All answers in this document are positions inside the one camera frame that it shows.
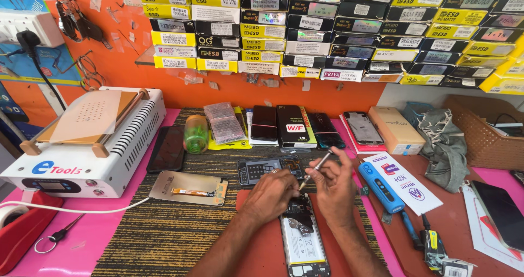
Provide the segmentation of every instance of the screwdriver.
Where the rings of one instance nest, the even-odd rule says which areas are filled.
[[[333,153],[333,151],[328,149],[327,150],[327,154],[320,160],[320,162],[318,162],[318,164],[313,169],[318,171],[322,167],[324,162],[326,162],[326,160],[328,159],[328,157],[331,154],[335,155],[335,153]],[[304,188],[305,184],[307,184],[310,180],[311,180],[311,176],[310,175],[305,176],[304,177],[304,181],[302,181],[302,184],[298,188],[298,191],[302,190],[302,188]]]

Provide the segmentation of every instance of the red book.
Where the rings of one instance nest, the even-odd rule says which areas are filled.
[[[356,142],[355,136],[353,136],[353,132],[350,130],[350,125],[347,123],[344,114],[340,114],[340,119],[342,120],[342,123],[346,128],[347,134],[350,136],[351,143],[353,144],[353,148],[355,148],[355,150],[357,151],[357,154],[379,154],[388,151],[388,148],[386,148],[385,145],[358,144]]]

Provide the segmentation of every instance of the orange wall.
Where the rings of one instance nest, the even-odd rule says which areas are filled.
[[[76,58],[89,49],[93,50],[89,57],[95,63],[97,71],[105,77],[107,86],[161,89],[168,108],[204,106],[224,101],[231,101],[233,105],[252,107],[264,105],[264,100],[268,100],[273,106],[303,105],[309,111],[322,111],[331,117],[337,117],[344,110],[368,111],[370,106],[376,105],[385,87],[385,84],[381,83],[344,82],[344,88],[337,91],[336,81],[312,79],[310,91],[303,92],[301,79],[286,78],[287,86],[281,83],[279,88],[269,88],[243,82],[240,74],[221,75],[219,72],[210,72],[209,76],[204,76],[203,84],[185,85],[183,80],[167,74],[166,69],[134,64],[138,55],[118,30],[126,38],[129,37],[130,31],[133,32],[136,37],[135,43],[132,43],[133,47],[139,54],[144,52],[151,43],[148,36],[151,26],[148,18],[142,14],[141,8],[127,5],[120,8],[116,3],[121,4],[122,0],[102,0],[101,11],[97,12],[89,8],[89,0],[77,0],[77,2],[86,17],[102,28],[113,49],[108,50],[101,42],[95,40],[78,43],[66,38],[65,42],[72,56]],[[47,3],[53,16],[58,18],[55,4],[52,1]],[[115,16],[121,21],[120,24],[110,17],[106,11],[107,7],[118,10]],[[137,25],[134,30],[131,29],[131,20]],[[111,33],[117,33],[120,39],[113,40]],[[220,90],[210,88],[207,81],[217,82]],[[68,104],[83,94],[79,87],[59,86],[59,90]]]

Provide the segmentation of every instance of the black phone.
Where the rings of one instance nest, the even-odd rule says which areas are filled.
[[[184,160],[184,127],[163,126],[158,131],[147,173],[160,173],[163,170],[177,172],[182,169]]]
[[[358,144],[383,145],[384,139],[371,123],[365,112],[344,112],[347,124]]]
[[[253,107],[251,138],[256,140],[267,140],[272,142],[278,139],[277,111],[275,107]]]
[[[239,160],[240,185],[254,185],[258,183],[261,176],[271,172],[275,168],[288,168],[297,179],[304,179],[305,172],[300,165],[297,155],[257,158],[254,160]]]
[[[311,129],[317,139],[319,149],[329,149],[335,146],[339,149],[344,149],[346,144],[340,137],[337,129],[331,123],[329,116],[326,113],[313,113],[309,115],[309,122]]]
[[[502,188],[471,181],[471,187],[504,247],[524,252],[524,216]]]

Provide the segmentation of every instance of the gray cloth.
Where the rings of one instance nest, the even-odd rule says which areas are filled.
[[[430,110],[424,113],[416,130],[426,140],[420,153],[430,161],[426,178],[450,193],[457,193],[469,171],[464,133],[451,122],[452,116],[449,109]]]

